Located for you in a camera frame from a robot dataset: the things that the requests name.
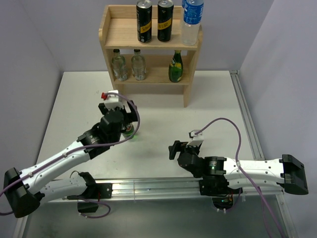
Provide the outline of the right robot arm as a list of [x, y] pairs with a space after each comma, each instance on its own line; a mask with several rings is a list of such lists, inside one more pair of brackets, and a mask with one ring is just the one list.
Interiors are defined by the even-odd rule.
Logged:
[[176, 140], [169, 146], [169, 159], [199, 179], [200, 194], [221, 196], [238, 194], [247, 187], [272, 187], [293, 195], [307, 195], [305, 166], [292, 155], [268, 161], [242, 160], [228, 157], [199, 157], [201, 145]]

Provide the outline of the green bottle yellow label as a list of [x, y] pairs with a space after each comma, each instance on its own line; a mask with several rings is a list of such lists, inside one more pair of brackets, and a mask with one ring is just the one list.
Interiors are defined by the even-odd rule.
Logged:
[[181, 51], [175, 50], [174, 56], [170, 62], [168, 69], [169, 80], [173, 83], [177, 83], [181, 80], [183, 75], [183, 61], [181, 57]]

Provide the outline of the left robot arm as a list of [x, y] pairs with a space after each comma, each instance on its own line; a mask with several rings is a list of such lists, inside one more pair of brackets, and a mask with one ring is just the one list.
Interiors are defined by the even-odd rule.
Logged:
[[128, 124], [139, 123], [140, 115], [133, 101], [127, 101], [130, 112], [116, 102], [114, 106], [104, 102], [98, 105], [103, 117], [91, 129], [85, 131], [74, 142], [56, 155], [38, 165], [18, 170], [11, 168], [4, 174], [3, 190], [16, 218], [30, 215], [43, 203], [65, 196], [80, 200], [93, 197], [97, 191], [95, 179], [88, 172], [80, 172], [69, 179], [56, 178], [69, 169], [94, 159], [108, 151], [112, 146], [121, 144], [121, 135]]

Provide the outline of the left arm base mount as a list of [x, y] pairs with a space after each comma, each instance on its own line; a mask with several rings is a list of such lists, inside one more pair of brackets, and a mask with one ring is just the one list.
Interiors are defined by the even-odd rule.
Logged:
[[[97, 183], [92, 190], [84, 192], [82, 195], [67, 196], [67, 200], [77, 200], [77, 211], [79, 215], [89, 219], [103, 218], [110, 214], [111, 207], [102, 199], [110, 199], [112, 195], [112, 183]], [[90, 213], [96, 213], [98, 208], [104, 206], [108, 211], [103, 215], [93, 216]]]

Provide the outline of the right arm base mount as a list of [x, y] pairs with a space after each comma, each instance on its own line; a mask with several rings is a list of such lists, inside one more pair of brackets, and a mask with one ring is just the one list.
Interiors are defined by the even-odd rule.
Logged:
[[212, 204], [216, 209], [231, 209], [238, 201], [243, 189], [232, 189], [228, 182], [216, 179], [199, 180], [200, 195], [212, 197]]

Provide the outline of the clear soda bottle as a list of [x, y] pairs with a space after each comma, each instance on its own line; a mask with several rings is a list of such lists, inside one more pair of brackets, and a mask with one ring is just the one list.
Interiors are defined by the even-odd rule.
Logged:
[[133, 77], [136, 80], [142, 81], [146, 78], [146, 61], [140, 49], [134, 49], [134, 56], [131, 58], [131, 68]]
[[115, 78], [119, 81], [127, 80], [128, 72], [126, 68], [126, 60], [123, 55], [121, 55], [119, 49], [113, 50], [113, 57], [111, 59], [113, 72]]

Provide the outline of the green bottle red label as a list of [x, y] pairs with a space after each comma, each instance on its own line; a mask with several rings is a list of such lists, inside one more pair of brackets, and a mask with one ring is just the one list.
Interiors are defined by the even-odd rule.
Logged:
[[133, 138], [132, 134], [134, 133], [135, 131], [135, 128], [134, 128], [134, 125], [133, 123], [128, 123], [126, 125], [123, 125], [122, 126], [122, 136], [124, 137], [124, 139], [127, 139], [127, 138]]

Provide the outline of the black can yellow label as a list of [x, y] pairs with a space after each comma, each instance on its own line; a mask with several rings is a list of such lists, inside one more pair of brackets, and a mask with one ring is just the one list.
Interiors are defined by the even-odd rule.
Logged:
[[158, 1], [158, 40], [161, 42], [168, 42], [171, 39], [173, 9], [173, 1]]

